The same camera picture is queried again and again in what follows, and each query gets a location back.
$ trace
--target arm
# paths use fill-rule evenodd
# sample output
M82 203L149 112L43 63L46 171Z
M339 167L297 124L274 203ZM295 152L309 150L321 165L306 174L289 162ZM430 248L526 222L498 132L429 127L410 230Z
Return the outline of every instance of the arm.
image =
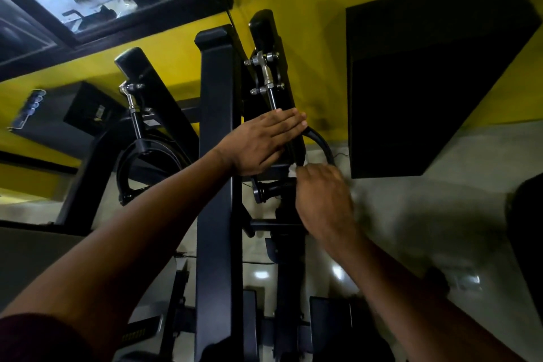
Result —
M410 361L522 361L363 234L339 170L308 165L296 173L296 208L304 226L353 279Z
M260 173L279 159L285 143L307 126L305 118L296 109L278 110L242 124L72 248L2 316L54 316L78 331L99 359L111 360L133 309L202 208L233 174Z

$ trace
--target forearm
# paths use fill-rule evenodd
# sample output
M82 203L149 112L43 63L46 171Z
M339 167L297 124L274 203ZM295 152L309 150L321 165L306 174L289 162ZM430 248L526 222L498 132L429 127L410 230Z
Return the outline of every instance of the forearm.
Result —
M230 175L211 151L151 187L40 275L3 316L50 314L110 358L140 297Z
M403 345L412 362L521 361L472 318L437 297L368 238L338 252L368 302Z

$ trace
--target tiled floor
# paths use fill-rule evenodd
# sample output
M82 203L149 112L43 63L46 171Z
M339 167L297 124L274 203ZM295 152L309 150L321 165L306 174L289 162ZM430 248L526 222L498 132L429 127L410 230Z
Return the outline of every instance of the tiled floor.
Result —
M449 299L470 314L529 362L543 355L543 327L505 235L504 204L523 180L543 172L543 122L494 126L459 132L421 177L347 179L356 203L356 215L368 234L417 275L429 266L442 269L451 284ZM350 177L345 146L336 146L336 161ZM309 161L324 159L311 150ZM254 202L250 187L242 186L243 202L253 217L273 217L276 200ZM119 208L111 181L96 217L99 226ZM46 222L55 217L59 203L0 206L0 219ZM197 223L181 242L180 251L197 256ZM243 235L243 259L269 263L264 233ZM195 262L185 291L194 305ZM275 310L276 266L244 264L244 284L263 288L259 298L264 313ZM357 293L349 277L318 244L306 238L306 277L301 292L302 311L309 318L309 296ZM385 329L397 361L405 355ZM175 360L191 361L193 335L176 342ZM272 361L271 349L263 360Z

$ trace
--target hand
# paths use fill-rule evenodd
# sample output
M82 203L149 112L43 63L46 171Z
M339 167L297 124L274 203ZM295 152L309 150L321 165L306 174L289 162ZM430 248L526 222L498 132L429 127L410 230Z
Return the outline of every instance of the hand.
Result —
M275 163L287 142L307 127L307 115L296 108L277 109L251 119L230 132L215 146L234 173L250 176Z
M363 238L353 215L349 188L341 172L330 165L296 169L296 210L308 232L336 261L343 250Z

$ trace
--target maroon sleeve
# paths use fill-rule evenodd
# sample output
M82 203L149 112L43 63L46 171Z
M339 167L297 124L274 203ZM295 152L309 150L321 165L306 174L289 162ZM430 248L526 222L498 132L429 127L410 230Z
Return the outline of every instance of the maroon sleeve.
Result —
M96 362L92 350L70 326L52 316L21 314L0 319L2 362Z

